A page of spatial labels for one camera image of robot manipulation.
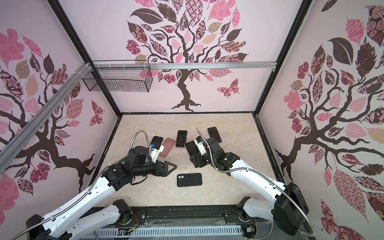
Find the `black smartphone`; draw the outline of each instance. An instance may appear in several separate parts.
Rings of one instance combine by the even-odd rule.
[[[199,149],[197,148],[194,141],[187,142],[186,144],[184,144],[184,147],[187,150],[189,157],[192,157],[193,155],[199,153]]]
[[[162,137],[158,137],[158,136],[154,136],[152,138],[151,143],[154,143],[154,142],[157,142],[157,143],[161,144],[163,142],[163,138]]]
[[[184,147],[184,144],[187,142],[187,131],[179,130],[177,132],[176,138],[176,147]]]
[[[221,143],[220,135],[218,134],[216,127],[208,128],[209,137],[213,137],[218,143]]]
[[[201,173],[185,173],[177,175],[178,187],[200,186],[202,184]]]

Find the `pink wall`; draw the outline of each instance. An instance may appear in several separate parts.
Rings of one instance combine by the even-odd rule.
[[[2,149],[83,61],[46,1],[0,7]],[[89,92],[82,81],[71,91],[0,176],[3,239],[88,185],[116,120],[101,92]]]
[[[382,239],[383,29],[382,1],[315,1],[260,113],[316,239]]]
[[[212,62],[276,61],[301,4],[301,0],[60,2],[93,60],[144,58],[152,64],[206,62],[214,57]],[[191,23],[190,30],[182,26],[176,30],[180,22]],[[122,112],[254,111],[270,69],[230,69],[219,77],[200,69],[199,80],[192,82],[187,75],[176,78],[176,70],[170,74],[175,81],[168,84],[154,74],[149,93],[111,94]],[[229,89],[236,79],[239,94]],[[228,99],[218,88],[228,88],[232,95]]]

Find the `butterfly decal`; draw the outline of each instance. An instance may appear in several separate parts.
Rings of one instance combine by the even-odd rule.
[[[229,96],[232,95],[232,93],[239,93],[239,88],[238,88],[238,78],[236,78],[232,83],[229,88],[218,88],[217,90],[221,93],[224,93],[224,96],[226,96],[229,99]]]
[[[97,124],[102,123],[103,119],[102,119],[101,115],[103,114],[103,111],[105,111],[101,107],[98,107],[97,104],[93,100],[92,100],[92,108],[93,108],[93,111],[95,112],[95,114],[91,118],[91,121],[89,122],[89,126],[95,125],[96,123]]]

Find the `tree mural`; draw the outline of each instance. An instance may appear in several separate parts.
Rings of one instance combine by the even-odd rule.
[[[131,16],[137,16],[147,24],[135,24],[128,21],[129,30],[133,37],[139,42],[128,40],[126,46],[136,56],[136,62],[149,60],[151,63],[211,63],[211,62],[242,62],[248,54],[237,53],[246,42],[235,42],[241,29],[235,29],[240,21],[240,13],[235,6],[235,0],[185,0],[184,12],[181,11],[183,0],[135,0],[143,7],[133,11]],[[205,7],[203,1],[210,8],[210,19],[218,22],[211,23],[206,28],[206,20],[202,20]],[[157,9],[160,14],[150,9]],[[162,23],[160,29],[153,29],[154,24]],[[149,55],[140,54],[142,50],[148,50]],[[212,77],[223,77],[231,73],[229,69],[210,69],[209,74],[199,69],[180,70],[152,70],[152,75],[157,75],[159,82],[164,80],[167,83],[177,82],[184,98],[174,108],[184,106],[186,110],[193,112],[189,106],[201,106],[191,99],[185,81],[187,79],[200,81],[203,75],[208,81]],[[233,81],[228,88],[218,88],[225,97],[238,93],[238,80]]]
[[[292,120],[295,132],[293,147],[288,155],[275,150],[283,160],[283,173],[286,169],[293,180],[291,164],[303,145],[309,145],[308,154],[314,154],[314,163],[320,165],[324,160],[325,183],[332,184],[333,175],[340,196],[367,218],[365,195],[384,220],[384,195],[372,192],[384,191],[382,184],[372,178],[382,174],[384,167],[354,156],[366,152],[384,157],[383,152],[368,145],[372,141],[384,143],[384,129],[377,126],[384,123],[384,107],[371,109],[373,103],[376,106],[384,101],[384,54],[377,61],[375,52],[375,47],[380,52],[384,50],[384,7],[366,8],[369,12],[366,27],[359,19],[347,20],[346,33],[350,41],[342,37],[330,39],[332,53],[326,53],[321,45],[310,64],[304,62],[299,66],[298,80],[284,97],[292,110],[288,119]],[[357,54],[353,46],[358,46]],[[379,71],[372,71],[374,66]],[[353,177],[343,172],[343,167]]]
[[[0,93],[0,116],[3,119],[8,119],[7,121],[0,121],[0,134],[10,136],[8,138],[0,137],[0,142],[5,145],[47,103],[47,93],[52,91],[55,94],[57,92],[54,85],[64,84],[68,78],[65,64],[55,70],[49,54],[43,58],[40,48],[26,37],[23,37],[23,40],[29,47],[31,55],[28,57],[23,56],[21,53],[24,51],[25,46],[17,41],[18,33],[10,28],[7,33],[8,36],[0,33],[0,58],[5,66],[8,68],[8,63],[12,60],[25,60],[16,65],[16,74],[11,74],[9,69],[0,66],[0,77],[4,83],[4,88]],[[61,105],[51,114],[50,118],[45,121],[40,130],[36,132],[35,135],[38,141],[32,139],[27,147],[16,156],[14,162],[21,159],[20,163],[7,167],[7,169],[19,168],[13,179],[15,179],[22,191],[33,195],[33,185],[46,180],[53,167],[75,168],[79,176],[79,192],[83,185],[84,174],[90,175],[92,173],[94,167],[92,169],[87,167],[93,160],[94,154],[89,159],[81,162],[79,159],[61,156],[59,153],[59,148],[65,146],[63,139],[70,137],[65,129],[76,127],[80,123],[76,118],[81,113],[84,99],[76,99],[79,92],[80,84],[77,84]],[[101,122],[102,109],[97,105],[94,106],[93,101],[92,107]]]

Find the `pink phone case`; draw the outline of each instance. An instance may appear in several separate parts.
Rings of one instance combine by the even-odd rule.
[[[164,150],[159,154],[161,157],[167,157],[168,153],[172,149],[173,145],[175,145],[175,140],[171,138],[167,138],[164,143],[162,144],[164,146]]]

